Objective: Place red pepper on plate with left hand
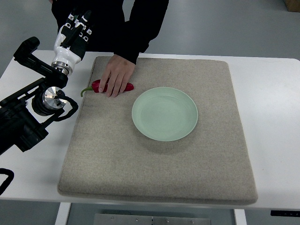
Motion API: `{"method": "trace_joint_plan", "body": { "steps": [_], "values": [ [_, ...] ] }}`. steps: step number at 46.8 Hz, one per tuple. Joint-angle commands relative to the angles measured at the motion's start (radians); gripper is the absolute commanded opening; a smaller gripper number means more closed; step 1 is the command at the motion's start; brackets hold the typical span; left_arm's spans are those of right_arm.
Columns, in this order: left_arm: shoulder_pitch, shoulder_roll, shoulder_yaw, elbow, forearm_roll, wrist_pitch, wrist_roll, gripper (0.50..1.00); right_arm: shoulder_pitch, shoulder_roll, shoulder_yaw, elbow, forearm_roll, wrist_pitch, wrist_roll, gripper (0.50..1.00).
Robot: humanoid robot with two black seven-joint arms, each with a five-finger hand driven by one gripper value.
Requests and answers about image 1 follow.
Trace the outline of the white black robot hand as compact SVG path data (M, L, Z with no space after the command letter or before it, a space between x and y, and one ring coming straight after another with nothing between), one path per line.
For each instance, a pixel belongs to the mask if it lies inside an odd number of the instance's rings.
M92 12L74 9L60 28L55 44L55 57L51 66L65 75L71 75L75 65L83 60L92 35Z

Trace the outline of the person's bare hand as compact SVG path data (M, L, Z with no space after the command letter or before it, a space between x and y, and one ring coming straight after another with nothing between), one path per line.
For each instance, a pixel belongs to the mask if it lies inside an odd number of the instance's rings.
M107 84L106 95L113 98L118 96L119 93L124 92L134 70L134 63L114 54L108 61L100 79L99 92L104 92Z

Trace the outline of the black sleeved forearm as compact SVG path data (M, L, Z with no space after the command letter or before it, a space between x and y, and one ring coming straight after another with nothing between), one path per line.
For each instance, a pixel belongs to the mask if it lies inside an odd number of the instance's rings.
M168 4L167 0L134 1L129 20L118 29L114 54L136 64L139 54L158 36Z

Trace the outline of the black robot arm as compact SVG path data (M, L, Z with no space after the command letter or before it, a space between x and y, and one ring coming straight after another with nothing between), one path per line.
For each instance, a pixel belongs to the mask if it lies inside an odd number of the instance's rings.
M39 44L37 37L30 37L14 53L15 61L42 78L0 102L1 153L14 145L22 152L30 150L46 138L47 126L70 118L79 108L62 91L68 77L33 55Z

